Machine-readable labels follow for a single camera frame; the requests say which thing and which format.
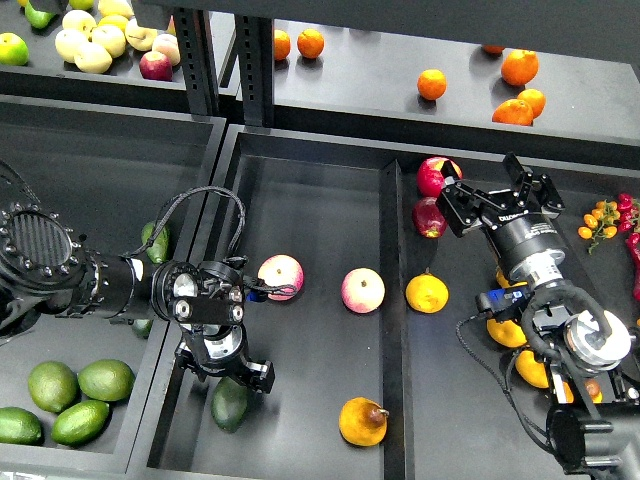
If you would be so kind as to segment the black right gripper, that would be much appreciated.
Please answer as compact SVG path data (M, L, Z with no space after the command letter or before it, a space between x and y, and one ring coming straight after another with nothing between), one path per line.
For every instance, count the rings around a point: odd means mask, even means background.
M505 213L504 203L499 203L494 194L465 184L454 167L441 170L444 185L436 200L440 213L458 238L483 228L509 282L562 279L559 265L566 248L548 218L555 219L564 211L564 201L549 175L522 165L514 153L507 153L502 165L511 180L511 199L519 213Z

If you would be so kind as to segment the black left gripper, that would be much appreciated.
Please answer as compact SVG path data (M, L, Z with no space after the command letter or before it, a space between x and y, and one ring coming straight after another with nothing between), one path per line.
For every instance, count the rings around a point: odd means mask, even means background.
M239 385L269 394L275 381L271 361L248 358L244 326L187 324L174 357L180 369L191 371L200 382L208 375L232 375Z

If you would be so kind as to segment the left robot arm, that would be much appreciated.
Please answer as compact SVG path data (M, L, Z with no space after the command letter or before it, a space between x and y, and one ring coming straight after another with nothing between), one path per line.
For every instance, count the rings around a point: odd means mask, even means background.
M46 210L8 164L1 166L1 335L17 335L40 315L112 323L160 319L177 323L182 341L178 364L200 379L229 377L256 392L271 391L269 361L248 354L245 301L265 299L272 287L245 275L246 258L234 235L220 261L193 265L146 255L177 206L198 188L174 196L161 211L147 241L123 255L85 247L54 212Z

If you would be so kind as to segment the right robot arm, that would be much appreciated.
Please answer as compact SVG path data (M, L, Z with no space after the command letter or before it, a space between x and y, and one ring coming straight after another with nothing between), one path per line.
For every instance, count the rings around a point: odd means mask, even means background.
M639 476L639 385L621 362L639 342L636 330L563 277L566 247L552 221L564 203L551 178L507 154L512 185L484 192L466 184L451 162L436 205L457 237L479 229L511 287L476 298L478 316L511 320L543 365L552 404L539 446L568 475Z

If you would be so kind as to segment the yellow pear under arm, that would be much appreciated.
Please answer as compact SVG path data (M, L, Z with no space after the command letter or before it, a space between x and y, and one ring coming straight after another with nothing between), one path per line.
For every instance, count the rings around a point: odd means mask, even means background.
M515 368L521 378L529 385L539 389L549 387L545 366L536 360L533 351L522 350L516 358Z

